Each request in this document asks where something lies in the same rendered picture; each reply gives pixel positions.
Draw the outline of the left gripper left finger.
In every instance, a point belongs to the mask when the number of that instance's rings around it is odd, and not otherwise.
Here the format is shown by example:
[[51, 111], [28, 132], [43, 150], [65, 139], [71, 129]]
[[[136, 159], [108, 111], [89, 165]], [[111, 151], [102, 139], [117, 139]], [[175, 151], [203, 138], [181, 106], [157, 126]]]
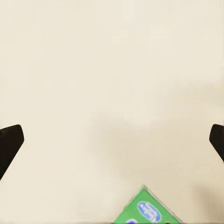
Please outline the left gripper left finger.
[[0, 129], [0, 180], [24, 142], [20, 124]]

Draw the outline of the board game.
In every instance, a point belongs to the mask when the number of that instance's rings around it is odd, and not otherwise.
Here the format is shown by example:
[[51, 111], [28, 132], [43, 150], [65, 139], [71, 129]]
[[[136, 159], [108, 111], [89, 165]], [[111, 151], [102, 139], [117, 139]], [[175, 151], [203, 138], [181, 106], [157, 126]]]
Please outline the board game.
[[145, 184], [111, 224], [185, 224]]

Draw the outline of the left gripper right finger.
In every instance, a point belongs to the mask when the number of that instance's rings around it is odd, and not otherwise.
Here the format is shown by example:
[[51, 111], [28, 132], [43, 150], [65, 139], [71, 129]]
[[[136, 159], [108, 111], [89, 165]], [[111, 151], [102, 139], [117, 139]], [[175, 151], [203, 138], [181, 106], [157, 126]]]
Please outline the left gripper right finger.
[[224, 162], [224, 126], [214, 124], [210, 132], [209, 140]]

